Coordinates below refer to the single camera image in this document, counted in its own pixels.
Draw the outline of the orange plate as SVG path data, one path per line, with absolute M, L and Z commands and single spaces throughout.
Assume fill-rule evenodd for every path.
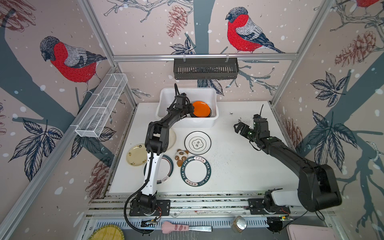
M 202 101 L 193 103 L 194 112 L 191 114 L 193 118 L 209 118 L 212 115 L 212 110 L 209 105 Z

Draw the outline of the white plate with flower outline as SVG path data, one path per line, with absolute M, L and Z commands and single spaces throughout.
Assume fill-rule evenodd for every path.
M 211 138 L 201 131 L 192 132 L 185 138 L 185 148 L 193 155 L 203 155 L 210 150 L 211 146 Z

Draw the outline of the white plate dark lettered rim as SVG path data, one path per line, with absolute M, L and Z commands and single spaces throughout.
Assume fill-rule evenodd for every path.
M 192 156 L 187 158 L 181 166 L 181 178 L 191 187 L 201 187 L 211 178 L 212 168 L 203 157 Z

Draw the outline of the white plate green rim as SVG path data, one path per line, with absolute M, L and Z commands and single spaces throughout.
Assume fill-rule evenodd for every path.
M 160 162 L 157 184 L 163 184 L 168 181 L 174 172 L 174 168 L 173 160 L 169 156 L 163 155 Z

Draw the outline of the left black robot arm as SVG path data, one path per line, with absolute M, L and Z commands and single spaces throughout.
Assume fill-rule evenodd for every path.
M 157 181 L 160 163 L 169 147 L 171 127 L 194 112 L 187 94 L 176 93 L 174 101 L 167 108 L 167 115 L 159 121 L 149 123 L 145 147 L 147 164 L 143 185 L 126 201 L 130 216 L 152 215 L 157 211 Z

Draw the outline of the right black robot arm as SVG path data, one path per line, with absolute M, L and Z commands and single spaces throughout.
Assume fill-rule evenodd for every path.
M 234 130 L 248 139 L 249 143 L 255 143 L 255 150 L 276 158 L 299 178 L 297 190 L 274 189 L 265 192 L 263 205 L 266 212 L 274 213 L 279 207 L 296 206 L 314 213 L 342 204 L 334 170 L 327 164 L 319 165 L 299 156 L 279 138 L 272 137 L 267 119 L 256 114 L 252 127 L 239 122 L 234 125 Z

